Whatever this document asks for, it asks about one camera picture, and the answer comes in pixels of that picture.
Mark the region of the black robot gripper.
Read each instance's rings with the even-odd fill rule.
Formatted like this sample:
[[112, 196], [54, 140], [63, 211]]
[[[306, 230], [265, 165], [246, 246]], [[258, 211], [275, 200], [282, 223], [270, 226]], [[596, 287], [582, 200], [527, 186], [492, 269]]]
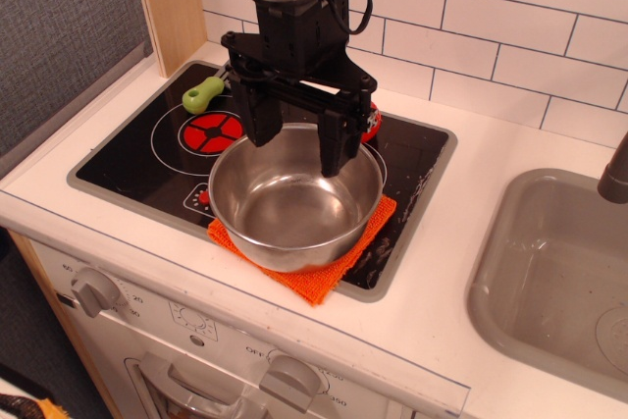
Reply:
[[253, 0], [259, 30], [226, 33], [233, 101], [261, 147], [282, 128], [281, 101], [318, 115], [322, 175], [355, 158], [376, 81], [349, 60], [349, 0]]

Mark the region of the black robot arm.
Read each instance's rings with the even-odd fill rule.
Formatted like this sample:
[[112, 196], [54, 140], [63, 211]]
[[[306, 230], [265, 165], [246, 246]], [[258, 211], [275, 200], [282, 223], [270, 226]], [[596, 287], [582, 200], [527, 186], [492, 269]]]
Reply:
[[334, 177], [357, 155], [377, 88], [346, 52], [368, 25], [373, 0], [357, 28], [349, 25], [349, 0], [252, 1], [258, 32], [221, 38], [245, 133], [263, 146], [283, 126], [283, 104], [307, 110], [317, 117], [322, 174]]

